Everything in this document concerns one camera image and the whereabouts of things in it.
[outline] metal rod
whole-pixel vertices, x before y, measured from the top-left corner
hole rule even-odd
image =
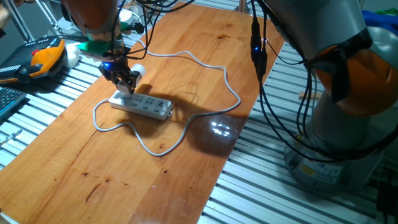
[[[47,14],[46,10],[44,9],[42,3],[39,0],[35,0],[35,2],[37,3],[37,5],[40,7],[40,9],[42,10],[42,12],[44,13],[44,15],[46,16],[47,20],[50,22],[51,26],[53,25],[53,22],[50,18],[50,16]]]
[[[24,19],[19,13],[17,6],[15,5],[13,0],[4,0],[4,5],[6,9],[9,11],[12,20],[14,21],[20,35],[26,42],[32,42],[35,39],[33,38],[32,33],[29,28],[26,26]]]
[[[52,14],[50,9],[47,7],[46,3],[42,1],[42,5],[43,5],[44,9],[47,11],[47,13],[49,14],[49,16],[51,17],[51,19],[53,20],[54,27],[58,27],[58,21],[55,18],[55,16]]]
[[[239,0],[239,6],[235,9],[235,11],[248,13],[246,9],[246,0]]]

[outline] white cable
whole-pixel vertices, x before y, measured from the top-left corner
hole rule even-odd
[[[138,40],[138,42],[140,42],[140,43],[145,47],[145,44],[144,44],[141,40]],[[222,110],[222,111],[211,112],[211,113],[202,113],[202,114],[194,114],[194,115],[192,115],[192,116],[188,119],[187,124],[185,125],[184,129],[182,130],[182,134],[181,134],[181,136],[180,136],[180,139],[178,139],[178,141],[177,141],[170,149],[168,149],[168,150],[166,150],[166,151],[164,151],[164,152],[162,152],[162,153],[154,153],[154,152],[152,152],[151,150],[149,150],[149,149],[146,147],[146,145],[144,144],[144,142],[142,142],[142,139],[141,139],[140,135],[138,134],[137,130],[135,129],[135,127],[134,127],[130,122],[123,122],[123,123],[121,123],[121,124],[116,125],[115,127],[106,128],[106,129],[103,129],[103,128],[98,127],[97,122],[96,122],[96,110],[97,110],[97,108],[98,108],[100,105],[102,105],[103,103],[109,102],[109,99],[103,100],[103,101],[99,102],[99,103],[94,107],[94,109],[93,109],[93,122],[94,122],[95,128],[96,128],[98,131],[107,132],[107,131],[113,131],[113,130],[115,130],[115,129],[118,129],[118,128],[122,127],[122,126],[130,126],[130,127],[132,128],[132,130],[134,131],[134,134],[136,135],[138,141],[141,143],[141,146],[143,146],[143,148],[144,148],[149,154],[151,154],[152,156],[156,156],[156,157],[162,157],[162,156],[165,156],[165,155],[167,155],[168,153],[172,152],[175,148],[177,148],[177,147],[181,144],[181,142],[183,141],[185,135],[187,134],[188,127],[189,127],[190,123],[191,123],[194,119],[196,119],[196,118],[201,118],[201,117],[204,117],[204,116],[214,116],[214,115],[225,114],[225,113],[227,113],[227,112],[230,112],[230,111],[236,109],[236,108],[241,104],[241,99],[240,99],[240,97],[239,97],[238,94],[236,94],[235,91],[229,86],[228,77],[227,77],[227,73],[226,73],[226,68],[225,68],[224,66],[211,66],[211,65],[207,65],[207,64],[205,64],[205,63],[199,61],[195,56],[192,55],[191,52],[188,52],[188,51],[183,51],[183,52],[180,52],[180,53],[177,53],[177,54],[168,54],[168,55],[159,55],[159,54],[154,54],[154,53],[151,53],[151,52],[148,51],[148,54],[149,54],[149,55],[156,56],[156,57],[174,57],[174,56],[178,56],[178,55],[184,54],[184,53],[185,53],[185,54],[189,54],[189,55],[190,55],[193,59],[195,59],[200,65],[202,65],[202,66],[204,66],[204,67],[206,67],[206,68],[214,68],[214,69],[222,68],[222,69],[224,70],[224,81],[225,81],[225,84],[226,84],[228,90],[236,97],[236,99],[238,99],[238,102],[235,103],[235,105],[231,106],[230,108],[227,108],[227,109]]]

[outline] white power strip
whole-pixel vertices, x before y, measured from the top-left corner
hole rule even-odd
[[[150,118],[166,120],[172,112],[172,102],[139,93],[125,95],[117,90],[109,99],[113,108],[136,113]]]

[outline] wood grain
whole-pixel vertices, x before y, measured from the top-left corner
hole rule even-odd
[[[109,133],[94,128],[91,110],[115,91],[101,77],[0,171],[3,212],[21,224],[196,223],[258,96],[251,21],[240,12],[191,5],[159,21],[149,47],[157,54],[189,50],[202,62],[226,66],[229,83],[242,98],[238,109],[197,119],[174,152],[157,158],[129,128]],[[268,39],[279,51],[284,41],[267,22]],[[274,62],[269,52],[267,73]],[[160,122],[103,105],[97,123],[107,128],[132,122],[154,152],[173,145],[192,114],[236,102],[221,70],[184,57],[147,56],[139,63],[147,74],[137,92],[171,100],[172,117]]]

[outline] black wire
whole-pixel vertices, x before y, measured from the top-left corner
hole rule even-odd
[[[167,2],[167,0],[150,0],[150,1],[135,0],[135,2],[140,4],[158,4],[162,2]]]
[[[262,24],[263,25],[262,36],[264,37],[263,41],[262,41],[262,49],[264,50],[264,52],[266,54],[267,53],[266,52],[266,40],[267,40],[266,37],[267,37],[267,13],[268,13],[268,11],[266,9],[263,9],[262,13],[264,15],[264,21],[263,21],[263,24]]]
[[[270,106],[270,104],[269,104],[269,102],[268,102],[267,95],[266,95],[266,93],[265,93],[265,91],[264,91],[264,89],[263,89],[263,87],[262,87],[261,79],[259,79],[259,84],[260,84],[260,105],[261,105],[262,113],[263,113],[265,119],[267,120],[269,126],[271,127],[271,129],[275,132],[275,134],[278,136],[278,138],[279,138],[280,140],[282,140],[282,142],[284,142],[289,148],[291,148],[291,149],[292,149],[293,151],[295,151],[297,154],[299,154],[300,156],[302,156],[302,157],[304,157],[304,158],[306,158],[306,159],[310,159],[310,160],[315,161],[315,162],[342,162],[342,161],[340,161],[340,160],[338,160],[338,159],[323,160],[323,159],[316,159],[316,158],[309,157],[309,156],[305,155],[304,153],[300,152],[299,150],[297,150],[297,149],[296,149],[295,147],[293,147],[286,139],[284,139],[284,138],[279,134],[278,130],[276,130],[275,126],[271,123],[270,119],[268,118],[268,115],[267,115],[266,110],[265,110],[265,108],[264,108],[263,97],[264,97],[264,99],[265,99],[265,101],[266,101],[266,105],[267,105],[269,111],[271,111],[271,113],[272,113],[273,115],[274,115],[274,113],[273,113],[273,110],[272,110],[272,108],[271,108],[271,106]]]
[[[168,8],[168,7],[172,6],[172,5],[174,5],[175,3],[177,3],[178,1],[179,0],[172,1],[171,3],[169,3],[167,5],[160,5],[160,4],[155,4],[155,5],[159,6],[159,7],[163,7],[163,8]]]
[[[252,11],[253,11],[253,16],[254,16],[254,17],[257,17],[257,16],[256,16],[256,7],[254,6],[254,1],[253,1],[253,0],[250,0],[250,2],[251,2],[251,7],[253,8],[253,10],[252,10]]]
[[[265,3],[262,2],[262,0],[257,0],[257,2],[258,2],[259,5],[261,6],[263,12],[268,12],[268,8],[267,8],[267,6],[265,5]],[[300,55],[301,55],[302,58],[303,58],[303,61],[302,61],[301,63],[303,63],[303,62],[305,61],[305,57],[304,57],[302,54],[300,54]],[[260,93],[261,93],[261,95],[260,95],[260,99],[261,99],[261,108],[262,108],[262,112],[263,112],[263,114],[264,114],[264,117],[266,117],[266,119],[267,119],[268,123],[270,124],[271,128],[272,128],[272,129],[274,130],[274,132],[278,135],[278,137],[280,137],[281,140],[282,140],[283,142],[286,143],[286,145],[288,145],[290,148],[292,148],[292,150],[296,151],[298,154],[300,154],[300,155],[303,156],[303,157],[306,157],[307,159],[312,159],[312,160],[314,160],[314,161],[320,161],[320,162],[343,162],[343,161],[350,161],[350,160],[362,159],[362,158],[365,158],[365,157],[367,157],[367,156],[370,156],[372,153],[375,153],[375,152],[378,152],[378,151],[382,150],[384,147],[386,147],[388,144],[390,144],[390,143],[398,136],[398,126],[397,126],[396,129],[395,129],[393,132],[391,132],[390,135],[388,135],[388,137],[386,137],[386,138],[384,138],[383,140],[381,140],[381,141],[379,141],[379,142],[373,144],[372,146],[366,147],[365,149],[362,149],[362,150],[351,150],[351,151],[345,151],[345,152],[335,152],[334,154],[332,154],[332,153],[330,153],[330,152],[326,152],[326,151],[324,151],[324,150],[322,150],[322,149],[319,149],[319,148],[317,148],[317,147],[309,146],[308,144],[305,144],[303,141],[301,141],[301,139],[299,139],[299,138],[297,138],[295,135],[293,135],[293,134],[283,125],[283,123],[280,122],[280,119],[279,119],[279,118],[277,117],[277,115],[274,113],[274,111],[272,110],[272,108],[271,108],[271,106],[270,106],[270,104],[269,104],[269,102],[268,102],[268,100],[267,100],[267,96],[266,96],[265,91],[264,91],[264,89],[263,89],[263,87],[262,87],[262,84],[261,84],[261,83],[262,83],[262,79],[261,79],[261,78],[259,78],[259,83],[260,83],[260,87],[261,87],[261,89],[260,89]],[[312,81],[309,83],[309,85],[307,85],[307,87],[308,87],[308,91],[309,91],[310,87],[311,87],[311,89],[312,89]],[[324,156],[330,157],[330,158],[332,158],[332,159],[334,159],[334,160],[330,160],[330,161],[321,161],[321,160],[318,160],[318,159],[313,159],[313,158],[310,158],[310,157],[308,157],[308,156],[302,154],[301,152],[298,152],[294,147],[292,147],[285,139],[282,138],[282,136],[277,132],[276,128],[273,127],[273,124],[269,121],[269,119],[268,119],[268,117],[267,117],[267,115],[266,115],[266,113],[265,113],[264,105],[263,105],[263,102],[262,102],[262,97],[264,97],[269,111],[271,112],[271,114],[273,115],[273,117],[275,118],[275,120],[279,123],[279,125],[282,127],[282,129],[283,129],[284,131],[286,131],[286,133],[288,133],[294,140],[296,140],[297,142],[299,142],[301,145],[303,145],[303,146],[305,146],[305,147],[307,147],[307,148],[309,148],[309,149],[311,149],[311,150],[313,150],[313,151],[315,151],[315,152],[318,152],[318,153],[320,153],[320,154],[322,154],[322,155],[324,155]]]
[[[270,43],[268,40],[267,40],[267,43],[268,43],[269,47],[271,48],[271,50],[274,52],[274,54],[276,54],[276,56],[277,56],[281,61],[283,61],[284,63],[286,63],[286,64],[288,64],[288,65],[300,65],[300,64],[303,64],[303,63],[305,62],[305,60],[302,60],[302,61],[297,62],[297,63],[288,63],[288,62],[286,62],[282,57],[280,57],[280,56],[278,55],[278,53],[274,50],[274,48],[272,47],[271,43]]]
[[[118,10],[118,13],[116,14],[116,18],[114,18],[114,21],[113,21],[113,27],[112,27],[112,34],[111,34],[111,55],[112,55],[112,59],[116,62],[116,57],[115,57],[115,54],[114,54],[114,44],[113,44],[113,42],[114,42],[114,36],[115,36],[115,31],[116,31],[116,25],[117,25],[117,23],[118,23],[118,21],[119,21],[119,15],[120,15],[120,12],[122,11],[122,9],[123,9],[123,6],[124,6],[124,3],[126,3],[126,0],[123,0],[123,2],[122,2],[122,4],[120,5],[120,7],[119,7],[119,10]]]
[[[308,134],[307,134],[307,126],[305,125],[305,123],[306,123],[306,118],[307,118],[307,113],[308,113],[308,109],[309,109],[309,107],[310,107],[310,103],[311,103],[311,97],[312,97],[312,76],[311,76],[311,70],[310,69],[307,69],[307,80],[308,80],[308,84],[309,84],[309,87],[308,87],[308,98],[306,99],[306,98],[303,98],[303,100],[307,100],[307,104],[305,105],[305,109],[304,109],[304,115],[303,115],[303,123],[302,123],[302,126],[303,126],[303,133],[304,133],[304,136],[305,137],[307,137],[308,138]]]
[[[145,47],[143,47],[142,49],[140,49],[140,50],[135,50],[135,51],[133,51],[133,52],[129,52],[129,53],[127,53],[126,54],[126,57],[128,58],[128,59],[133,59],[133,60],[142,60],[142,59],[144,59],[144,57],[147,55],[147,46],[148,46],[148,23],[147,23],[147,19],[148,19],[148,14],[147,14],[147,12],[145,11],[145,9],[144,9],[144,6],[142,6],[142,5],[140,5],[140,4],[138,4],[141,8],[142,8],[142,13],[144,13],[144,28],[145,28]],[[142,52],[142,51],[144,51],[144,54],[141,56],[141,57],[133,57],[133,56],[127,56],[127,55],[129,55],[129,54],[134,54],[134,53],[138,53],[138,52]]]
[[[305,87],[305,92],[304,92],[303,98],[302,98],[302,100],[301,100],[301,102],[300,102],[300,106],[298,107],[298,111],[297,111],[297,115],[296,115],[296,127],[297,127],[297,131],[298,131],[298,133],[299,133],[300,135],[302,135],[302,136],[303,136],[303,132],[301,131],[301,128],[300,128],[300,115],[301,115],[301,110],[302,110],[302,108],[303,108],[305,99],[306,99],[306,97],[307,97],[307,95],[308,95],[309,86],[310,86],[310,84],[309,84],[308,79],[307,79],[307,86]]]
[[[155,12],[164,12],[164,13],[175,12],[175,11],[177,11],[177,10],[179,10],[179,9],[182,9],[182,8],[188,6],[189,4],[193,3],[194,1],[195,1],[195,0],[190,0],[189,2],[183,4],[182,6],[175,7],[175,8],[173,8],[173,9],[169,9],[169,10],[163,10],[163,9],[161,9],[161,10],[159,10],[159,9],[153,9],[153,10],[154,10]],[[143,6],[144,6],[145,8],[147,8],[147,9],[152,9],[151,7],[149,7],[149,6],[145,5],[145,4],[144,4]]]
[[[155,18],[155,21],[154,21],[154,25],[152,26],[152,30],[151,30],[151,32],[150,32],[149,40],[146,38],[146,39],[147,39],[146,46],[145,46],[143,49],[136,50],[136,51],[133,51],[133,52],[129,52],[128,54],[134,54],[134,53],[137,53],[137,52],[140,52],[140,51],[145,50],[144,55],[143,55],[141,58],[138,58],[138,60],[143,59],[143,58],[146,56],[146,53],[147,53],[147,51],[148,51],[148,47],[149,47],[150,43],[152,42],[152,37],[153,37],[153,35],[154,35],[156,22],[157,22],[159,16],[160,16],[160,14],[156,15],[156,18]]]
[[[74,41],[77,41],[77,42],[89,41],[87,37],[72,36],[72,35],[67,35],[67,34],[50,35],[50,36],[45,36],[45,37],[38,38],[36,40],[42,40],[42,39],[54,38],[54,37],[59,37],[59,38],[62,38],[62,39],[70,39],[70,40],[74,40]]]

